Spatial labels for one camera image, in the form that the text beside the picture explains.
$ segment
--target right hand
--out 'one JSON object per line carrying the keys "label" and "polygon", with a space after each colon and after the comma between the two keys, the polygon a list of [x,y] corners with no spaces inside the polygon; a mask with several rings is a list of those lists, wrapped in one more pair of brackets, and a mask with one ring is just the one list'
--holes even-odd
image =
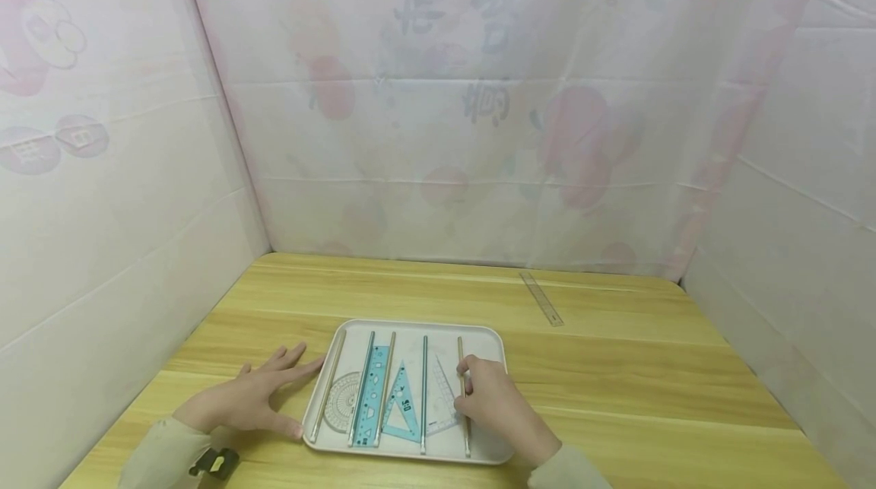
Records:
{"label": "right hand", "polygon": [[456,410],[479,426],[498,433],[533,466],[547,462],[563,444],[521,395],[505,367],[469,355],[456,372],[464,376],[466,396],[456,398]]}

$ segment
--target blue ruler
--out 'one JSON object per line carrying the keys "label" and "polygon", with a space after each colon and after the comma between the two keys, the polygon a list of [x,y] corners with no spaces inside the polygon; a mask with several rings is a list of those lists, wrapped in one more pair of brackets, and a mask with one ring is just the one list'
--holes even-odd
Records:
{"label": "blue ruler", "polygon": [[371,447],[378,432],[378,416],[382,387],[386,378],[386,357],[388,346],[375,346],[368,362],[368,374],[364,379],[364,389],[359,389],[359,415],[356,430],[353,432],[353,447]]}
{"label": "blue ruler", "polygon": [[[405,419],[407,427],[391,426],[389,424],[392,408],[398,405],[401,414]],[[408,381],[408,370],[405,369],[405,362],[401,363],[398,368],[398,374],[395,376],[395,382],[392,384],[392,392],[386,402],[386,413],[382,420],[382,431],[386,435],[400,437],[411,442],[420,442],[420,424],[417,422],[417,414],[414,410],[414,396],[411,395],[411,385]]]}

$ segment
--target white tray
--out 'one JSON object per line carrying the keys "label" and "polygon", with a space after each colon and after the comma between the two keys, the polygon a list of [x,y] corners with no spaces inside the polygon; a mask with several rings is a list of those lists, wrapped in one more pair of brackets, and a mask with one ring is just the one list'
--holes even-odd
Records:
{"label": "white tray", "polygon": [[[329,396],[326,414],[323,415],[316,441],[313,442],[311,441],[313,425],[322,406],[323,396],[332,386],[329,384],[329,374],[335,356],[338,355],[339,341],[344,330],[346,330],[344,346],[332,381],[338,385],[338,390],[334,395]],[[357,399],[359,375],[362,373],[367,356],[371,332],[375,332],[375,346],[388,346],[392,333],[396,333],[392,364],[387,370],[389,388],[385,399],[392,392],[392,384],[398,374],[398,368],[404,362],[418,423],[421,420],[423,337],[425,335],[428,337],[427,423],[430,427],[427,430],[425,455],[421,454],[420,441],[408,441],[388,433],[382,433],[379,447],[347,445],[348,426],[351,422],[353,403]],[[323,451],[470,462],[476,465],[501,465],[511,459],[513,451],[507,443],[474,422],[471,424],[469,440],[471,456],[465,454],[465,418],[455,412],[449,396],[450,393],[454,397],[460,395],[459,378],[456,375],[456,364],[459,363],[457,338],[460,337],[466,355],[474,354],[485,360],[506,363],[502,338],[492,329],[485,327],[382,320],[350,320],[341,324],[332,339],[325,366],[316,381],[310,403],[307,404],[303,421],[305,443],[313,449]],[[442,375],[447,381],[446,385],[440,379]],[[404,426],[400,410],[392,411],[389,424]]]}

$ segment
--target hand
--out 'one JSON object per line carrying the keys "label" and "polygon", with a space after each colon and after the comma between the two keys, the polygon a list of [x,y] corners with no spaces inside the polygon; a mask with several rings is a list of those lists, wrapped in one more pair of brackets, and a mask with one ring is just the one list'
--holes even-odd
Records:
{"label": "hand", "polygon": [[545,464],[563,444],[535,413],[498,362],[467,356],[456,367],[468,373],[466,396],[456,398],[456,410],[476,424],[498,433],[532,466]]}
{"label": "hand", "polygon": [[271,430],[294,440],[304,432],[301,423],[271,409],[268,400],[279,387],[317,373],[325,356],[296,367],[306,345],[279,347],[257,370],[244,364],[236,379],[221,383],[191,397],[173,413],[173,418],[204,433],[218,426],[237,430]]}

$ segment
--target finger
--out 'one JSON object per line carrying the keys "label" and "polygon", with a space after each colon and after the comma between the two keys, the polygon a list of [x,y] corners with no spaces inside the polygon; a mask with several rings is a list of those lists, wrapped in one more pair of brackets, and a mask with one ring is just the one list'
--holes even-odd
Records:
{"label": "finger", "polygon": [[262,430],[270,430],[271,432],[280,433],[282,436],[299,440],[304,434],[304,427],[299,421],[296,421],[290,416],[279,414],[272,409],[265,411],[259,427]]}
{"label": "finger", "polygon": [[281,372],[277,373],[276,379],[276,389],[283,385],[287,385],[290,382],[294,382],[299,379],[304,379],[305,377],[317,373],[319,369],[322,368],[322,364],[326,361],[325,355],[319,356],[316,360],[309,362],[307,364],[302,364],[302,366],[295,366],[289,369],[284,369]]}
{"label": "finger", "polygon": [[467,416],[467,418],[471,417],[471,398],[463,398],[462,396],[457,396],[456,399],[454,399],[453,401],[453,407],[456,409],[456,411],[459,411],[460,413]]}
{"label": "finger", "polygon": [[272,362],[275,362],[275,361],[279,360],[279,358],[283,357],[283,354],[286,354],[286,347],[285,347],[285,346],[280,346],[280,347],[279,347],[279,348],[278,348],[278,349],[277,349],[277,350],[271,355],[270,358],[267,358],[267,360],[262,364],[262,366],[261,366],[259,369],[264,369],[264,368],[270,366],[270,364],[271,364]]}
{"label": "finger", "polygon": [[277,360],[277,369],[289,369],[294,366],[294,364],[297,364],[301,358],[301,354],[304,354],[306,349],[307,343],[299,343],[298,345],[295,345],[295,348],[286,351],[286,354]]}
{"label": "finger", "polygon": [[473,354],[469,354],[466,357],[462,358],[462,361],[459,362],[458,366],[456,366],[456,372],[462,375],[467,372],[467,370],[471,369],[474,364],[481,361],[481,359]]}

